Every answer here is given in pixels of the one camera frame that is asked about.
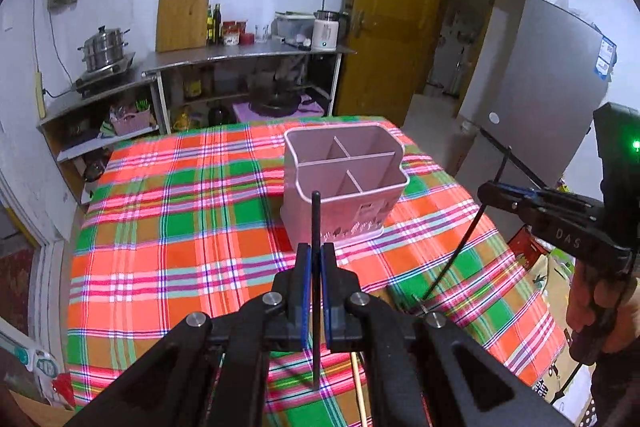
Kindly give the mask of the person's right hand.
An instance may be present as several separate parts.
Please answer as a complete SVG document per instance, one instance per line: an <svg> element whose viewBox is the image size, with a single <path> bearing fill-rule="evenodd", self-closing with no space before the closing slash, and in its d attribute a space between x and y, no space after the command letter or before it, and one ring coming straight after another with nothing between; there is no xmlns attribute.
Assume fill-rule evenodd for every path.
<svg viewBox="0 0 640 427"><path fill-rule="evenodd" d="M639 338L639 279L631 277L627 282L601 279L591 283L587 269L584 262L576 262L566 323L575 333L582 334L612 309L613 325L605 335L597 335L597 347L603 353L623 351Z"/></svg>

